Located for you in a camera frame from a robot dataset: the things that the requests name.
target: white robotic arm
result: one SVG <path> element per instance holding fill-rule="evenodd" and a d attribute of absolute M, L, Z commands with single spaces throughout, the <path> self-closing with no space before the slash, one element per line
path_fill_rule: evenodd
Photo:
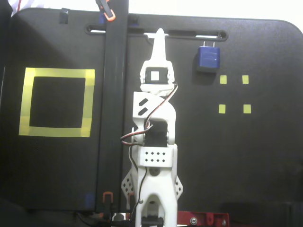
<path fill-rule="evenodd" d="M 140 80 L 142 92 L 134 92 L 133 105 L 133 121 L 138 129 L 121 138 L 124 144 L 131 146 L 129 157 L 132 162 L 121 187 L 128 209 L 130 195 L 134 193 L 136 198 L 135 227 L 148 226 L 149 218 L 155 217 L 162 218 L 165 227 L 176 227 L 177 200 L 183 186 L 177 176 L 176 112 L 169 99 L 178 86 L 172 63 L 166 60 L 165 34 L 161 28 L 156 33 L 151 59 L 142 66 Z M 167 124 L 164 146 L 145 145 L 152 122 Z"/>

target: screw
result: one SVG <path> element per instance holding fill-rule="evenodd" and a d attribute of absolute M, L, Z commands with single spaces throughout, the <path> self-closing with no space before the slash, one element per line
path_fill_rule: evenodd
<path fill-rule="evenodd" d="M 198 220 L 196 218 L 191 218 L 190 219 L 190 224 L 195 226 L 198 223 Z"/>

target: yellow square outline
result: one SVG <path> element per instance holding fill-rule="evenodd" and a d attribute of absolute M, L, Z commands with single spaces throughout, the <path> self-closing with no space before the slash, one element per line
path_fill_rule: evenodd
<path fill-rule="evenodd" d="M 47 128 L 29 126 L 32 92 L 35 77 L 85 78 L 81 128 Z M 90 137 L 95 70 L 26 68 L 20 113 L 20 136 Z"/>

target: yellow tape marker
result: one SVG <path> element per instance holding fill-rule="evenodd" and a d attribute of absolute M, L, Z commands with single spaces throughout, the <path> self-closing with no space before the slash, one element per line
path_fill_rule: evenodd
<path fill-rule="evenodd" d="M 249 105 L 249 104 L 244 104 L 243 105 L 243 113 L 245 114 L 251 114 L 251 105 Z"/>
<path fill-rule="evenodd" d="M 227 76 L 221 75 L 220 76 L 220 84 L 227 84 Z"/>
<path fill-rule="evenodd" d="M 219 105 L 219 113 L 220 114 L 224 114 L 225 113 L 225 105 L 224 104 L 220 104 Z"/>
<path fill-rule="evenodd" d="M 81 128 L 47 128 L 29 126 L 35 77 L 85 78 Z M 26 68 L 21 101 L 19 135 L 45 137 L 90 137 L 94 86 L 95 70 Z"/>
<path fill-rule="evenodd" d="M 242 82 L 243 82 L 243 84 L 249 84 L 250 83 L 248 75 L 243 75 L 242 76 Z"/>

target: blue object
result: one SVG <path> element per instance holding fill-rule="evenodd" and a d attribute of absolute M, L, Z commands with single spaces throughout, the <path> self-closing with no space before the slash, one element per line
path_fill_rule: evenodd
<path fill-rule="evenodd" d="M 198 49 L 199 72 L 216 72 L 220 68 L 220 48 L 200 46 Z"/>
<path fill-rule="evenodd" d="M 104 12 L 100 12 L 100 15 L 99 15 L 99 24 L 105 24 L 107 21 L 105 15 L 104 15 Z"/>
<path fill-rule="evenodd" d="M 85 194 L 85 209 L 93 210 L 95 208 L 95 194 L 94 193 L 86 193 Z"/>

